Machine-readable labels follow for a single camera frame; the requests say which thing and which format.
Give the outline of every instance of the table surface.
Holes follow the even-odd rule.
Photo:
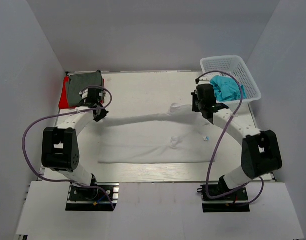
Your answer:
[[[108,107],[109,117],[132,117],[167,112],[172,103],[191,104],[190,93],[196,89],[195,79],[199,72],[120,72],[104,73],[105,87],[113,95]],[[254,126],[248,105],[242,105],[238,112],[241,121]],[[67,117],[59,117],[57,123]],[[94,137],[92,122],[78,136],[81,160],[86,170],[91,171],[101,183],[121,182],[202,182],[206,178],[208,163],[162,163],[162,164],[131,164],[131,163],[98,163],[98,157],[92,151],[98,141]],[[221,129],[211,126],[209,133],[210,145],[215,145]],[[210,175],[211,181],[218,179],[240,165],[241,146],[229,135],[225,135],[217,152]],[[63,176],[49,169],[45,177],[62,179]],[[267,174],[263,178],[272,180]]]
[[[69,184],[32,182],[17,235],[27,240],[302,239],[283,183],[265,184],[250,212],[203,213],[198,183],[121,183],[113,212],[65,211]],[[250,199],[260,183],[247,187]]]

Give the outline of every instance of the plastic basket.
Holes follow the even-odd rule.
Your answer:
[[[244,90],[246,93],[246,99],[243,99],[243,104],[248,104],[252,101],[259,100],[262,95],[249,72],[246,64],[243,59],[239,56],[213,56],[201,59],[200,61],[203,73],[213,70],[221,70],[227,73],[232,74],[239,81],[240,84],[244,85]],[[207,80],[211,80],[211,78],[215,75],[222,74],[219,73],[210,73],[205,77]],[[223,102],[227,105],[235,105],[239,103],[239,100],[236,101],[225,101]]]

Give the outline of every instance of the blue towel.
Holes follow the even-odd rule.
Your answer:
[[[241,93],[236,82],[225,76],[215,76],[210,81],[210,84],[214,88],[216,100],[220,102],[234,101],[241,99]],[[244,86],[241,85],[243,91],[243,99],[246,99]]]

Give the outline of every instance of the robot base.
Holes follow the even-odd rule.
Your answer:
[[[210,184],[208,186],[209,194],[211,196],[220,195],[217,184]],[[231,195],[221,197],[218,199],[209,199],[205,193],[205,185],[197,189],[197,192],[202,194],[202,208],[204,213],[242,213],[249,212],[248,196],[246,188],[242,188]]]
[[[95,185],[106,191],[115,207],[118,199],[119,184],[96,183]],[[106,197],[94,205],[94,203],[103,196],[104,193],[100,190],[97,191],[96,189],[80,188],[71,185],[68,192],[65,211],[112,212],[112,206]]]

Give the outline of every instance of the white cloth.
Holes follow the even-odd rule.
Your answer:
[[[99,131],[98,163],[208,162],[208,124],[190,105],[176,103],[165,114],[107,117]]]

